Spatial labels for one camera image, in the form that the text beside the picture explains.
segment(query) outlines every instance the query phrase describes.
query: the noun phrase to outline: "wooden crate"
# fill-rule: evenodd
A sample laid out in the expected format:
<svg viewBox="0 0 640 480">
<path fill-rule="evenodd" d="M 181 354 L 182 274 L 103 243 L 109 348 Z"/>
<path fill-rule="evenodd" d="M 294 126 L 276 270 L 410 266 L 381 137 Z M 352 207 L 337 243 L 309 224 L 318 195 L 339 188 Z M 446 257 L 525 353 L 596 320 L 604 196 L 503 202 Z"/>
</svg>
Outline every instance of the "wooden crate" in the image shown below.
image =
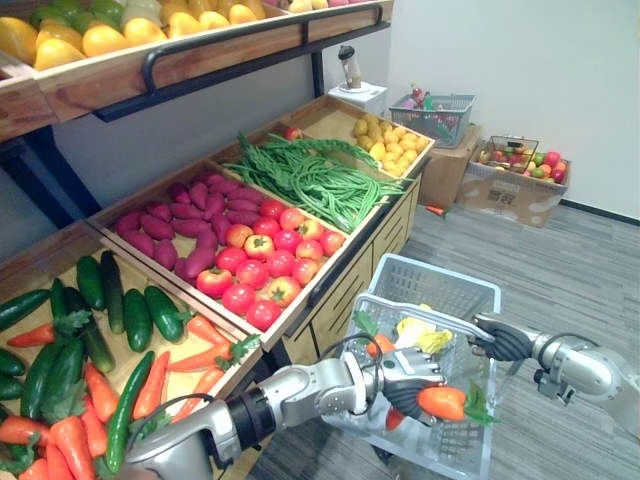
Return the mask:
<svg viewBox="0 0 640 480">
<path fill-rule="evenodd" d="M 200 305 L 191 296 L 180 291 L 175 285 L 162 278 L 146 265 L 138 262 L 108 239 L 98 235 L 95 230 L 84 223 L 76 223 L 61 230 L 30 250 L 1 265 L 0 302 L 5 302 L 32 289 L 49 288 L 55 277 L 60 278 L 65 285 L 76 286 L 75 264 L 77 260 L 83 255 L 92 255 L 99 260 L 100 254 L 105 249 L 111 250 L 115 254 L 125 291 L 130 288 L 137 288 L 142 291 L 147 285 L 157 285 L 167 292 L 181 310 L 188 308 L 212 320 L 220 332 L 229 340 L 235 342 L 246 338 L 246 334 L 233 324 L 206 306 Z M 127 343 L 126 334 L 114 335 L 110 332 L 106 312 L 94 312 L 94 317 L 116 359 L 116 368 L 107 374 L 107 377 L 114 388 L 121 391 L 131 371 L 138 364 L 143 354 L 131 351 Z M 4 347 L 7 339 L 50 321 L 51 311 L 47 301 L 28 317 L 0 333 L 0 342 Z M 208 347 L 210 347 L 210 344 L 194 335 L 187 335 L 179 344 L 169 343 L 155 329 L 149 349 L 157 354 L 169 350 L 171 352 L 171 360 L 176 361 L 204 351 Z M 40 347 L 8 348 L 28 363 L 33 361 L 40 350 Z M 260 356 L 260 349 L 251 351 L 245 356 L 240 365 L 232 367 L 225 373 L 224 377 L 210 393 L 219 398 L 226 397 L 253 368 Z M 191 393 L 201 375 L 201 372 L 170 373 L 167 385 L 167 399 Z M 18 400 L 3 403 L 11 411 L 18 412 Z"/>
</svg>

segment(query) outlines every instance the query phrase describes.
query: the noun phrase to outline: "wire basket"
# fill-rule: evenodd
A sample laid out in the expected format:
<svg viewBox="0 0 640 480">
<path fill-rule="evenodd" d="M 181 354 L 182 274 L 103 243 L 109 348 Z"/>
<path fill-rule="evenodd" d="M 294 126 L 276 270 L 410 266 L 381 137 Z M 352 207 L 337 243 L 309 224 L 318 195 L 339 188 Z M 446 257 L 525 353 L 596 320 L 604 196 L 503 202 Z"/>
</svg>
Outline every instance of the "wire basket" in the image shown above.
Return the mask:
<svg viewBox="0 0 640 480">
<path fill-rule="evenodd" d="M 436 148 L 456 148 L 469 124 L 475 95 L 431 95 L 433 109 L 407 106 L 411 95 L 406 95 L 389 107 L 391 119 L 417 132 L 436 139 Z"/>
<path fill-rule="evenodd" d="M 433 310 L 416 306 L 421 303 L 430 305 Z M 368 313 L 377 321 L 380 333 L 392 341 L 397 338 L 395 326 L 408 316 L 435 324 L 437 329 L 451 330 L 454 338 L 437 358 L 442 372 L 449 385 L 464 391 L 472 384 L 480 386 L 487 395 L 490 413 L 493 413 L 496 393 L 496 365 L 493 360 L 471 353 L 467 335 L 477 334 L 477 331 L 460 319 L 479 311 L 498 313 L 499 310 L 500 288 L 496 285 L 392 254 L 382 257 L 369 292 L 358 295 L 353 308 L 354 313 Z M 357 331 L 351 320 L 348 335 Z M 371 362 L 365 345 L 350 342 L 346 348 L 354 353 L 361 365 Z M 429 428 L 417 420 L 405 418 L 398 428 L 387 431 L 385 420 L 389 407 L 386 398 L 379 394 L 366 415 L 345 413 L 326 420 L 379 448 L 449 478 L 486 480 L 489 477 L 491 425 L 438 422 Z"/>
</svg>

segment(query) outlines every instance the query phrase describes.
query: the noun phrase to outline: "tomato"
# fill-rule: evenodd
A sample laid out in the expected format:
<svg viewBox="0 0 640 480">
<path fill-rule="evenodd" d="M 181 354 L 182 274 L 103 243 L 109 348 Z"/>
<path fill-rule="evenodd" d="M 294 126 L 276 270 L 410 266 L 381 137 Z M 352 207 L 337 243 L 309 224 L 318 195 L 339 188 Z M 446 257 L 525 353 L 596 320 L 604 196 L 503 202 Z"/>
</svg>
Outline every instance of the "tomato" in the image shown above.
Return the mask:
<svg viewBox="0 0 640 480">
<path fill-rule="evenodd" d="M 221 298 L 233 285 L 233 276 L 229 270 L 204 270 L 196 279 L 196 288 L 211 298 Z"/>
<path fill-rule="evenodd" d="M 244 242 L 253 235 L 253 230 L 251 227 L 246 225 L 242 225 L 240 223 L 236 223 L 235 225 L 231 225 L 225 234 L 225 240 L 227 245 L 231 245 L 232 247 L 241 248 L 244 246 Z"/>
<path fill-rule="evenodd" d="M 338 251 L 338 249 L 344 243 L 344 237 L 338 232 L 332 230 L 325 230 L 320 238 L 320 245 L 322 245 L 322 251 L 327 257 L 330 257 Z"/>
<path fill-rule="evenodd" d="M 245 260 L 236 269 L 238 282 L 260 290 L 269 280 L 269 270 L 258 260 Z"/>
<path fill-rule="evenodd" d="M 251 228 L 253 228 L 253 233 L 267 235 L 271 238 L 281 230 L 278 221 L 271 217 L 260 217 Z"/>
<path fill-rule="evenodd" d="M 278 277 L 269 285 L 269 299 L 279 307 L 286 308 L 300 293 L 300 284 L 291 277 Z"/>
<path fill-rule="evenodd" d="M 231 310 L 236 315 L 244 315 L 249 309 L 249 305 L 256 298 L 256 292 L 249 285 L 231 285 L 222 295 L 222 305 Z"/>
<path fill-rule="evenodd" d="M 253 302 L 247 310 L 247 321 L 254 327 L 266 331 L 280 316 L 282 309 L 271 300 Z"/>
<path fill-rule="evenodd" d="M 295 230 L 306 219 L 297 208 L 287 208 L 280 214 L 280 226 L 283 230 Z"/>
<path fill-rule="evenodd" d="M 302 241 L 300 234 L 294 230 L 280 230 L 273 236 L 273 243 L 278 250 L 296 252 L 296 247 Z"/>
<path fill-rule="evenodd" d="M 291 276 L 295 278 L 300 285 L 304 286 L 311 281 L 318 270 L 320 270 L 318 262 L 310 258 L 302 258 L 296 260 L 291 270 Z"/>
<path fill-rule="evenodd" d="M 317 220 L 305 220 L 298 228 L 303 240 L 320 240 L 324 233 L 324 227 Z"/>
<path fill-rule="evenodd" d="M 322 258 L 322 245 L 317 240 L 303 240 L 296 247 L 296 258 L 319 260 Z"/>
<path fill-rule="evenodd" d="M 296 259 L 289 250 L 276 250 L 267 259 L 267 269 L 273 278 L 285 277 L 291 274 Z"/>
<path fill-rule="evenodd" d="M 229 270 L 231 273 L 236 273 L 238 265 L 244 262 L 247 258 L 247 254 L 241 248 L 227 247 L 216 257 L 216 267 L 223 270 Z"/>
<path fill-rule="evenodd" d="M 260 204 L 260 215 L 278 220 L 285 208 L 287 207 L 284 203 L 274 200 L 273 198 L 267 198 Z"/>
<path fill-rule="evenodd" d="M 273 240 L 266 235 L 251 235 L 244 243 L 244 251 L 249 258 L 256 260 L 266 260 L 275 251 Z"/>
</svg>

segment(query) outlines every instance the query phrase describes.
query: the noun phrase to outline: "carrot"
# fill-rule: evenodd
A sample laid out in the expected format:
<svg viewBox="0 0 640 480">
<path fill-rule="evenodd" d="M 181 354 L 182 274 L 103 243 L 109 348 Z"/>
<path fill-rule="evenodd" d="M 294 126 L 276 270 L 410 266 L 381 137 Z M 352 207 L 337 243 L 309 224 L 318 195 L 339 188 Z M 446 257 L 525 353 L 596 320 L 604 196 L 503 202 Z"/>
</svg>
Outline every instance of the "carrot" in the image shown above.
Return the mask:
<svg viewBox="0 0 640 480">
<path fill-rule="evenodd" d="M 49 476 L 49 468 L 44 458 L 39 458 L 18 475 L 18 480 L 49 480 L 50 478 L 51 480 L 58 480 L 57 477 Z"/>
<path fill-rule="evenodd" d="M 38 445 L 45 446 L 49 441 L 49 428 L 30 418 L 11 416 L 0 424 L 0 442 L 27 445 L 29 437 L 40 434 Z"/>
<path fill-rule="evenodd" d="M 198 384 L 196 385 L 193 393 L 209 393 L 209 391 L 214 387 L 214 385 L 222 378 L 224 372 L 220 370 L 218 367 L 213 367 L 204 372 Z M 184 405 L 180 411 L 173 417 L 173 423 L 182 420 L 183 418 L 189 416 L 191 412 L 198 406 L 200 403 L 199 398 L 190 398 Z"/>
<path fill-rule="evenodd" d="M 393 343 L 391 343 L 391 340 L 389 340 L 382 333 L 378 333 L 373 338 L 375 339 L 376 343 L 380 345 L 380 350 L 382 350 L 382 353 L 392 352 L 396 349 L 396 347 L 393 346 Z M 376 358 L 378 356 L 378 349 L 373 342 L 367 345 L 367 353 L 371 358 Z"/>
<path fill-rule="evenodd" d="M 142 390 L 138 394 L 136 405 L 133 408 L 133 419 L 138 420 L 153 412 L 162 402 L 162 391 L 167 376 L 169 365 L 169 352 L 164 352 L 153 362 L 149 376 Z"/>
<path fill-rule="evenodd" d="M 189 322 L 187 322 L 187 330 L 213 345 L 229 343 L 229 340 L 220 335 L 220 332 L 213 326 L 213 323 L 202 315 L 195 315 L 189 320 Z"/>
<path fill-rule="evenodd" d="M 84 397 L 85 412 L 80 419 L 84 425 L 84 431 L 87 433 L 87 442 L 89 444 L 89 452 L 92 458 L 104 455 L 107 451 L 107 429 L 98 418 L 96 409 L 91 403 L 91 399 Z"/>
<path fill-rule="evenodd" d="M 73 480 L 73 475 L 69 471 L 64 455 L 53 442 L 47 443 L 46 456 L 51 480 Z"/>
<path fill-rule="evenodd" d="M 233 358 L 231 344 L 216 345 L 202 353 L 171 363 L 168 368 L 170 372 L 193 372 L 216 366 L 216 358 L 218 357 L 222 357 L 223 360 L 231 360 Z"/>
<path fill-rule="evenodd" d="M 418 405 L 429 415 L 461 422 L 465 418 L 467 394 L 454 387 L 428 387 L 418 393 Z"/>
<path fill-rule="evenodd" d="M 92 363 L 87 364 L 85 378 L 98 418 L 102 423 L 107 423 L 118 406 L 118 394 L 113 391 L 107 379 Z"/>
<path fill-rule="evenodd" d="M 56 341 L 55 333 L 53 332 L 53 324 L 45 323 L 39 327 L 29 330 L 28 332 L 16 335 L 7 341 L 7 345 L 17 348 L 24 347 L 38 347 L 40 345 L 47 345 Z"/>
<path fill-rule="evenodd" d="M 95 480 L 87 434 L 79 417 L 67 417 L 55 423 L 51 427 L 51 440 L 64 455 L 76 480 Z"/>
</svg>

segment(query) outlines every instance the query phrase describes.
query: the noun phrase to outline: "drawer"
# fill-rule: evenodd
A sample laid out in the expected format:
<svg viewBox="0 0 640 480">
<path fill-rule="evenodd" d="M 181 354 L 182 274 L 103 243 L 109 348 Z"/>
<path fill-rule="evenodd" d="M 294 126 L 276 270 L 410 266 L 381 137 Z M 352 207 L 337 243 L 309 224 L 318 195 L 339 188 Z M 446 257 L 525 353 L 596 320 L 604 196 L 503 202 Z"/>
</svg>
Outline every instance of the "drawer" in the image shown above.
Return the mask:
<svg viewBox="0 0 640 480">
<path fill-rule="evenodd" d="M 332 343 L 344 337 L 356 295 L 365 291 L 371 282 L 373 264 L 372 247 L 368 246 L 340 280 L 311 320 L 318 349 L 323 352 Z"/>
</svg>

